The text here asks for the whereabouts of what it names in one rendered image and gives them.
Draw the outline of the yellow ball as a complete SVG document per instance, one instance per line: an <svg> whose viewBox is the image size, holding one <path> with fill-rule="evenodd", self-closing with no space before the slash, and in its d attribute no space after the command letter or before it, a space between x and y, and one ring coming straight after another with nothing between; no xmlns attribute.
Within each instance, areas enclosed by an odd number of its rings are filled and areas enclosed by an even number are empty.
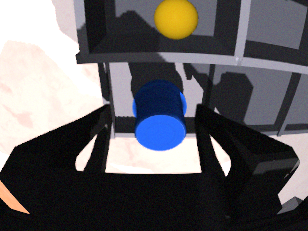
<svg viewBox="0 0 308 231"><path fill-rule="evenodd" d="M188 0L164 0L155 10L154 23L165 37L184 39L195 31L198 13Z"/></svg>

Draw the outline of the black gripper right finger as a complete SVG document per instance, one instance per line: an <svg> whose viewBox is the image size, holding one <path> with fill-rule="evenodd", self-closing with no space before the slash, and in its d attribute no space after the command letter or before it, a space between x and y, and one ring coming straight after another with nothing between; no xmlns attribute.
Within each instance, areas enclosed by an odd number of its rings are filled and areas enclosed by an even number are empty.
<svg viewBox="0 0 308 231"><path fill-rule="evenodd" d="M202 104L196 105L194 123L201 172L222 177L230 212L241 201L278 195L299 167L291 146ZM227 177L210 135L230 158Z"/></svg>

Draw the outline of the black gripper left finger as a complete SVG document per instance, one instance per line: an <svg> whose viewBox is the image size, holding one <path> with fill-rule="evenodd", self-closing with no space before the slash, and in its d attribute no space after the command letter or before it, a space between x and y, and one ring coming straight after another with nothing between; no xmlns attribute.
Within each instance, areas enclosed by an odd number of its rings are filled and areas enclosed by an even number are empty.
<svg viewBox="0 0 308 231"><path fill-rule="evenodd" d="M111 107L105 104L77 120L15 146L7 160L77 170L78 155L97 135L83 170L106 172L111 129Z"/></svg>

